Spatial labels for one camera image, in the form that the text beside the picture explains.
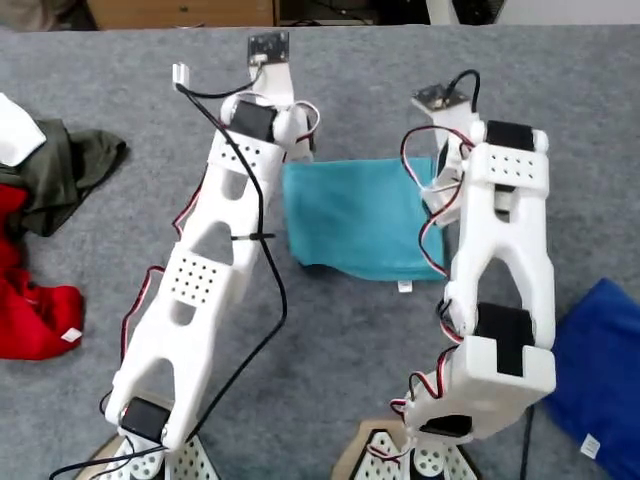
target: teal cloth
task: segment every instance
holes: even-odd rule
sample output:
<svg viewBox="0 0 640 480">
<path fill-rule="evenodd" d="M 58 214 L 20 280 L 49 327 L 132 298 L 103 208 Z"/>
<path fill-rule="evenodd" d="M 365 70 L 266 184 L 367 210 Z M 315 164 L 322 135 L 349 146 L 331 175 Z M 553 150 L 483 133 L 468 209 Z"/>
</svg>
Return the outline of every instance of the teal cloth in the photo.
<svg viewBox="0 0 640 480">
<path fill-rule="evenodd" d="M 410 159 L 419 178 L 428 158 Z M 418 248 L 425 211 L 399 159 L 287 163 L 282 176 L 292 255 L 304 266 L 326 265 L 366 280 L 439 280 Z M 442 264 L 439 228 L 424 243 Z"/>
</svg>

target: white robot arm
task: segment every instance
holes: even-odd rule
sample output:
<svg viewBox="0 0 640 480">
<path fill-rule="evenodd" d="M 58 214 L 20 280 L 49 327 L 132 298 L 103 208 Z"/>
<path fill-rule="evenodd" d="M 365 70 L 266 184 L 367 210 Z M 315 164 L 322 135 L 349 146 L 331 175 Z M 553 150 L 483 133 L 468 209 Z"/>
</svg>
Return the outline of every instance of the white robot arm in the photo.
<svg viewBox="0 0 640 480">
<path fill-rule="evenodd" d="M 427 92 L 431 100 L 439 95 L 434 88 Z M 524 125 L 484 123 L 468 101 L 420 103 L 435 125 L 456 129 L 437 136 L 438 177 L 422 198 L 431 212 L 440 212 L 435 224 L 460 220 L 458 251 L 438 306 L 445 333 L 458 345 L 443 352 L 434 372 L 414 372 L 405 398 L 392 401 L 407 433 L 403 454 L 486 438 L 556 384 L 547 136 Z M 469 152 L 460 137 L 471 139 Z M 455 181 L 455 190 L 444 188 Z M 508 266 L 520 308 L 478 303 L 478 281 L 494 257 Z M 414 457 L 404 455 L 405 479 L 421 478 Z"/>
<path fill-rule="evenodd" d="M 288 160 L 311 156 L 309 137 L 317 122 L 310 127 L 305 111 L 309 104 L 294 101 L 287 61 L 287 33 L 250 38 L 253 89 L 228 97 L 222 105 L 220 119 L 228 135 L 215 133 L 191 214 L 159 291 L 139 321 L 113 379 L 105 416 L 136 451 L 162 445 L 171 454 L 190 438 L 211 373 L 216 331 L 229 307 L 245 295 L 260 250 L 261 216 L 281 165 L 285 156 Z M 174 65 L 176 89 L 184 93 L 188 81 L 188 69 Z M 242 157 L 247 165 L 240 161 Z M 232 177 L 238 175 L 254 175 L 260 191 L 246 181 L 239 198 L 230 195 Z M 231 231 L 231 264 L 196 253 L 218 223 L 227 224 Z M 186 319 L 179 315 L 185 305 L 192 312 Z M 173 367 L 174 402 L 155 401 L 140 389 L 145 375 L 160 360 L 168 360 Z M 161 462 L 154 463 L 158 468 Z"/>
</svg>

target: red cloth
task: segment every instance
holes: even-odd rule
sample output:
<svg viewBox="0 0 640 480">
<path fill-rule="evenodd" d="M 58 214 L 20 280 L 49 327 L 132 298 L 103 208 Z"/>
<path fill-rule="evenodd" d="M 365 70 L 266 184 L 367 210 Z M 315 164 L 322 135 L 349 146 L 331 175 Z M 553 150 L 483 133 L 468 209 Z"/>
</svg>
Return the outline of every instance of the red cloth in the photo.
<svg viewBox="0 0 640 480">
<path fill-rule="evenodd" d="M 62 336 L 82 331 L 84 301 L 75 287 L 33 285 L 20 267 L 20 248 L 4 232 L 7 216 L 18 212 L 27 192 L 0 185 L 0 358 L 44 360 L 78 345 Z"/>
</svg>

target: gray carpet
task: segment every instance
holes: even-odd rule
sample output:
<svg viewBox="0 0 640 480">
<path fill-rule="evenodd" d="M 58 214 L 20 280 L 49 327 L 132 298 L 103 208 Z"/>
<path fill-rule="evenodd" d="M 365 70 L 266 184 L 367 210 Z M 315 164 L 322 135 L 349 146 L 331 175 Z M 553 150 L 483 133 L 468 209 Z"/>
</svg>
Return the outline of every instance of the gray carpet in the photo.
<svg viewBox="0 0 640 480">
<path fill-rule="evenodd" d="M 37 117 L 103 128 L 131 147 L 61 231 L 28 238 L 37 280 L 86 295 L 86 330 L 82 347 L 61 358 L 0 362 L 1 478 L 46 478 L 114 433 L 96 406 L 118 366 L 120 318 L 145 268 L 166 262 L 175 241 L 169 222 L 199 179 L 212 135 L 172 91 L 171 64 L 192 67 L 194 88 L 234 86 L 247 78 L 247 33 L 0 34 L 0 90 Z M 292 34 L 291 62 L 298 98 L 322 111 L 321 158 L 397 155 L 402 134 L 422 118 L 409 94 L 468 67 L 482 72 L 485 118 L 545 129 L 561 316 L 605 275 L 640 299 L 638 48 L 638 27 L 306 29 Z M 430 369 L 446 345 L 432 314 L 443 285 L 400 295 L 392 284 L 306 273 L 288 254 L 280 198 L 268 217 L 290 322 L 202 437 L 225 479 L 326 479 L 359 421 L 386 415 L 407 373 Z M 500 266 L 483 280 L 484 299 L 514 303 Z M 220 330 L 209 398 L 279 308 L 261 259 L 245 303 Z M 517 477 L 522 430 L 520 422 L 469 446 L 485 478 Z M 536 417 L 531 479 L 604 477 L 544 413 Z"/>
</svg>

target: clothing tag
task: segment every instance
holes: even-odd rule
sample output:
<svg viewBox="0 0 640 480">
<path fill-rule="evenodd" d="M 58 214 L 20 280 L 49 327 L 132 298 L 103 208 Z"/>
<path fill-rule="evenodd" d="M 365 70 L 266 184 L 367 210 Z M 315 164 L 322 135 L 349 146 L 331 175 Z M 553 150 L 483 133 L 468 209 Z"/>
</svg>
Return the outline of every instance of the clothing tag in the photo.
<svg viewBox="0 0 640 480">
<path fill-rule="evenodd" d="M 598 450 L 600 450 L 600 442 L 587 433 L 580 447 L 580 453 L 586 455 L 591 460 L 595 460 L 596 455 L 598 455 Z"/>
<path fill-rule="evenodd" d="M 60 337 L 61 339 L 73 343 L 82 336 L 82 332 L 77 328 L 70 328 Z"/>
<path fill-rule="evenodd" d="M 401 280 L 398 282 L 398 291 L 400 293 L 413 292 L 413 282 L 411 280 Z"/>
</svg>

